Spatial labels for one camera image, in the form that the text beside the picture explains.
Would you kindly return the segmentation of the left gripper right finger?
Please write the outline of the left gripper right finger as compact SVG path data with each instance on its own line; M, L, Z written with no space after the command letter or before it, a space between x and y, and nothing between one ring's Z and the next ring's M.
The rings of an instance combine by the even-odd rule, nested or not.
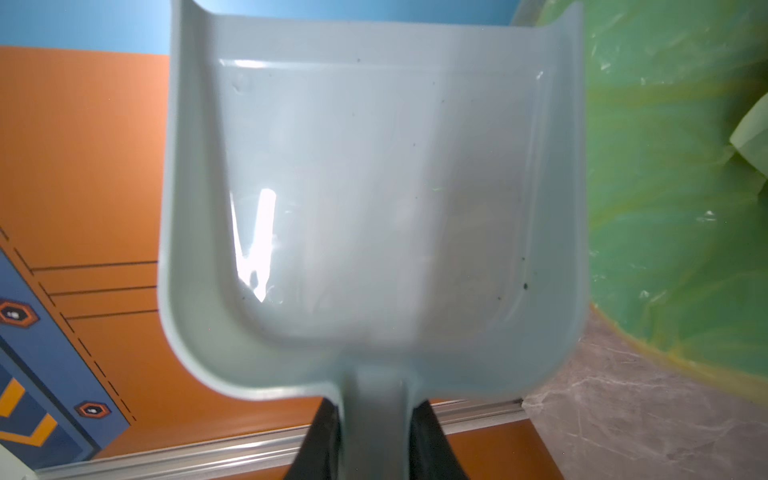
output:
M419 404L410 424L411 480L468 480L429 401Z

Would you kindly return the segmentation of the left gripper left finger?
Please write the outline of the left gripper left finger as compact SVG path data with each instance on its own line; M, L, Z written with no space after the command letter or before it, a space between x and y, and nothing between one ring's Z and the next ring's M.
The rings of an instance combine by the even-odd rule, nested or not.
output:
M323 399L284 480L335 480L338 477L340 418Z

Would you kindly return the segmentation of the grey-green plastic dustpan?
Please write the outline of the grey-green plastic dustpan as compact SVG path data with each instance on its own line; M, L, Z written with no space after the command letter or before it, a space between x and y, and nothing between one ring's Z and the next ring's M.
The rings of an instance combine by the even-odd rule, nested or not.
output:
M419 404L557 372L589 311L580 3L540 27L171 12L157 295L198 381L328 399L336 479L410 479Z

